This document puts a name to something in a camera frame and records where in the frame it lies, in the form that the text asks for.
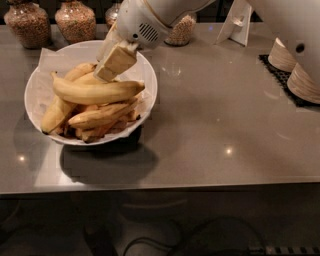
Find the black cable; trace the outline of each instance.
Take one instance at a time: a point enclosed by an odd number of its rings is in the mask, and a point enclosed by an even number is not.
[[[192,238],[196,234],[198,234],[201,231],[203,231],[204,229],[206,229],[210,224],[217,222],[219,220],[228,220],[228,219],[240,222],[241,224],[246,226],[259,240],[260,245],[263,248],[265,247],[264,239],[262,238],[261,234],[258,231],[256,231],[255,228],[250,223],[246,222],[245,220],[242,220],[242,219],[239,219],[236,217],[232,217],[232,216],[221,216],[221,217],[217,217],[214,219],[206,220],[203,223],[196,226],[193,230],[191,230],[191,232],[189,234],[186,235],[186,237],[180,243],[178,243],[174,248],[172,248],[171,251],[169,251],[167,256],[174,256],[175,253],[180,252],[183,248],[185,248],[191,242]]]
[[[149,238],[149,237],[139,237],[139,238],[136,238],[133,241],[131,241],[126,246],[125,250],[123,251],[123,256],[126,256],[129,249],[136,244],[146,244],[146,245],[152,246],[155,249],[165,251],[165,252],[168,252],[169,250],[171,250],[174,247],[174,245],[168,245],[165,243],[161,243],[161,242],[154,240],[152,238]]]
[[[201,256],[245,256],[248,254],[246,250],[238,250],[238,249],[225,249],[221,251],[211,252],[208,254],[204,254]]]

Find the white robotic arm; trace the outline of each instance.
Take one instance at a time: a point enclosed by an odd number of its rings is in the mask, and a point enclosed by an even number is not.
[[[157,47],[189,12],[215,0],[124,0],[117,18],[119,35],[142,48]],[[314,82],[320,85],[320,0],[247,0]]]
[[[117,18],[119,35],[142,48],[157,47],[187,13],[215,0],[124,0]]]

